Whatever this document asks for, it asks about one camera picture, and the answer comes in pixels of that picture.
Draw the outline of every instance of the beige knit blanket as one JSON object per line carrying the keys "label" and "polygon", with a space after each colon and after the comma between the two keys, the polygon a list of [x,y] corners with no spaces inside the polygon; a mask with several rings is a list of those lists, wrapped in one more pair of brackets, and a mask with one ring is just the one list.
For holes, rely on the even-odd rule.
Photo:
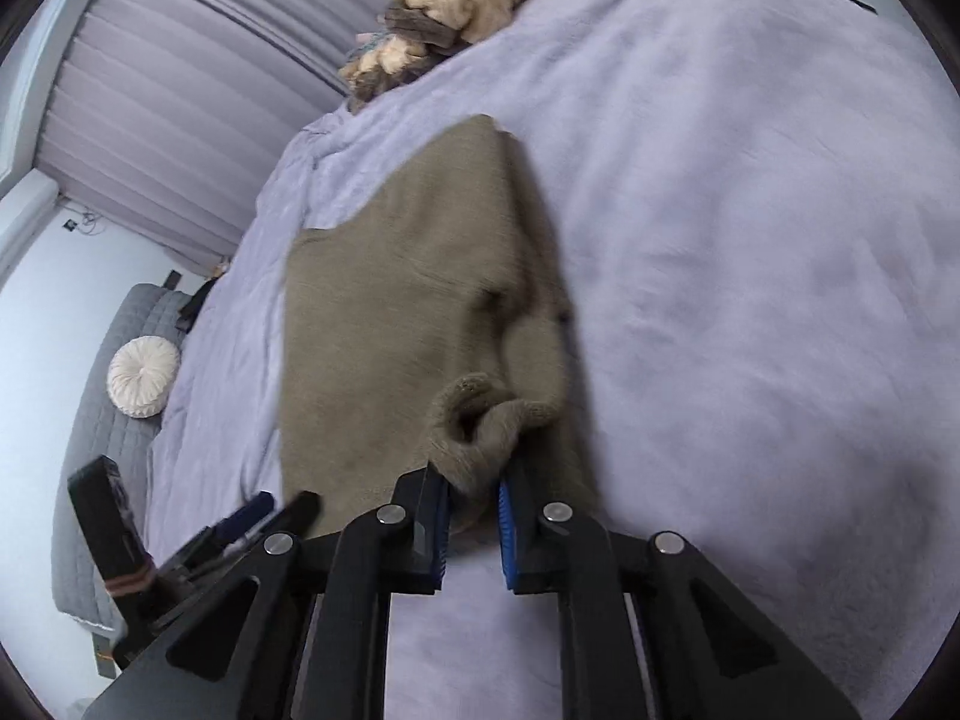
{"label": "beige knit blanket", "polygon": [[525,436],[522,461],[545,494],[589,507],[565,418],[567,315],[520,146],[488,117],[449,129],[355,218],[291,249],[285,493],[320,493],[316,533],[330,533],[433,463],[464,523]]}
{"label": "beige knit blanket", "polygon": [[358,111],[458,50],[490,37],[510,23],[523,1],[394,0],[384,16],[390,32],[340,69],[350,90],[349,109]]}

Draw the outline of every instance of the cable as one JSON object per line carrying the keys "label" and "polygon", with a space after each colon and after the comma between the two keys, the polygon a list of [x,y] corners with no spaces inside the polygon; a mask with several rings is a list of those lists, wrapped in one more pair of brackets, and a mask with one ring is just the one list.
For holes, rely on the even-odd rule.
{"label": "cable", "polygon": [[[77,230],[81,235],[96,238],[106,231],[106,221],[104,220],[103,214],[98,214],[85,205],[80,206],[80,208],[75,208],[70,204],[70,200],[66,199],[63,195],[61,195],[61,207],[80,217],[80,226],[77,227]],[[99,225],[101,221],[104,223],[104,226],[98,230],[97,225]]]}

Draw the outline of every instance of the bed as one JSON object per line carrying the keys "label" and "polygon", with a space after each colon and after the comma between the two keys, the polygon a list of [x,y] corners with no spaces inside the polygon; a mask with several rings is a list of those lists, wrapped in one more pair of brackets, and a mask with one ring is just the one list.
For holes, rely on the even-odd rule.
{"label": "bed", "polygon": [[[280,493],[283,267],[450,124],[522,141],[576,308],[608,525],[688,536],[867,720],[960,608],[960,101],[844,0],[532,0],[357,116],[306,127],[195,326],[152,444],[162,562]],[[496,543],[395,599],[387,717],[560,716],[552,602]]]}
{"label": "bed", "polygon": [[121,413],[107,394],[107,368],[121,346],[140,336],[160,336],[179,346],[184,334],[176,328],[176,320],[189,299],[189,295],[152,284],[137,284],[130,290],[90,367],[61,466],[51,547],[54,603],[83,627],[108,638],[119,634],[122,617],[93,565],[66,485],[75,471],[93,458],[107,455],[123,476],[134,522],[143,527],[148,454],[160,432],[161,415],[134,419]]}

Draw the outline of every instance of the fluffy blanket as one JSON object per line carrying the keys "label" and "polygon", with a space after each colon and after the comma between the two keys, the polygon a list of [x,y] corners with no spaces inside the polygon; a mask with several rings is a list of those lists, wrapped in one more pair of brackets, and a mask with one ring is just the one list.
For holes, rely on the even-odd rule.
{"label": "fluffy blanket", "polygon": [[[443,129],[525,144],[557,229],[614,526],[687,535],[886,718],[960,610],[960,101],[844,0],[531,0],[292,141],[182,361],[152,457],[158,562],[280,489],[282,282]],[[560,716],[549,598],[493,544],[398,598],[387,717]]]}

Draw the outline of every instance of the gray blanket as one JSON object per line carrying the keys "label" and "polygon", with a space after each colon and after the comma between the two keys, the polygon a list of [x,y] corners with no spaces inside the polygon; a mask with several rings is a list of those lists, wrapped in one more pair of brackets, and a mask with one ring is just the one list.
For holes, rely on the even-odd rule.
{"label": "gray blanket", "polygon": [[120,469],[133,522],[142,530],[150,444],[160,432],[161,417],[134,419],[121,413],[107,394],[107,369],[117,349],[140,336],[162,336],[179,346],[184,334],[176,328],[176,320],[187,300],[184,293],[152,284],[137,284],[130,290],[90,367],[61,466],[50,550],[54,603],[60,611],[106,635],[120,630],[122,618],[93,565],[66,485],[74,472],[107,455]]}
{"label": "gray blanket", "polygon": [[[283,265],[475,113],[558,231],[608,520],[689,536],[856,701],[899,705],[960,610],[960,103],[844,0],[531,0],[294,139],[155,442],[163,560],[280,489]],[[397,599],[387,716],[560,716],[556,618],[496,548]]]}

